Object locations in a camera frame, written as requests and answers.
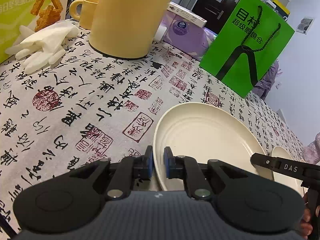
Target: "tablecloth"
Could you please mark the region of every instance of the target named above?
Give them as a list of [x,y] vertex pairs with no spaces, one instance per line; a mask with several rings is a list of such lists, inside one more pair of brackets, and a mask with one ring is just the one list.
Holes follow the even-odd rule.
[[12,203],[23,189],[100,158],[143,155],[162,114],[179,103],[220,107],[267,154],[280,145],[303,158],[302,143],[268,105],[253,93],[242,99],[172,45],[153,41],[143,59],[118,60],[95,52],[90,31],[80,31],[55,65],[31,75],[25,58],[0,65],[0,214],[16,231]]

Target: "door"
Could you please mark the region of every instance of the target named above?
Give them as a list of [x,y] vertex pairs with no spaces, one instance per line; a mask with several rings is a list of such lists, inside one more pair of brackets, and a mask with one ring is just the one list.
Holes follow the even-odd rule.
[[239,0],[198,0],[192,11],[206,19],[205,27],[219,34]]

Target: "human hand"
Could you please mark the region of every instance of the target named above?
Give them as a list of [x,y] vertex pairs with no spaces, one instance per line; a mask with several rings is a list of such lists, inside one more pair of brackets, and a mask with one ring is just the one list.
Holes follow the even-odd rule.
[[[300,235],[304,239],[308,239],[308,236],[312,233],[313,228],[312,228],[312,225],[310,224],[311,213],[310,213],[310,209],[308,209],[308,195],[307,195],[307,193],[305,193],[305,195],[303,196],[303,200],[306,204],[306,208],[304,210],[302,220],[300,221]],[[319,215],[319,210],[320,210],[320,206],[317,206],[317,208],[316,208],[316,216],[317,217]]]

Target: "black rope handle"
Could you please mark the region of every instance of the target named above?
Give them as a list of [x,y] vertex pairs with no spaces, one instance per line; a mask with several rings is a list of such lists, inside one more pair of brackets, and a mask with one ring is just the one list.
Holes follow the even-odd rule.
[[[249,33],[246,35],[246,37],[244,38],[244,40],[241,43],[241,46],[244,45],[245,41],[247,40],[247,38],[251,35],[251,33],[255,30],[255,28],[258,26],[258,24],[260,23],[260,19],[262,16],[262,6],[259,5],[258,8],[260,9],[259,11],[259,15],[258,15],[258,19],[256,20],[255,24],[253,25],[252,29],[249,31]],[[281,24],[278,23],[278,28],[276,28],[276,30],[271,34],[271,36],[269,37],[269,39],[265,42],[265,44],[263,45],[263,47],[261,49],[255,49],[252,50],[253,52],[257,52],[257,51],[262,51],[269,43],[269,41],[271,41],[271,39],[273,38],[273,36],[281,29]]]

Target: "rubber glove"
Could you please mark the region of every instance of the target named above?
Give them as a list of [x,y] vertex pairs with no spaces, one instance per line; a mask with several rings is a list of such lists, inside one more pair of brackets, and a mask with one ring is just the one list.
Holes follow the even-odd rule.
[[21,59],[29,54],[21,66],[25,74],[33,73],[46,64],[54,64],[66,51],[61,46],[65,38],[76,37],[79,29],[68,21],[58,21],[38,32],[33,32],[25,26],[19,28],[25,38],[20,44],[5,50],[6,54],[16,54],[16,59]]

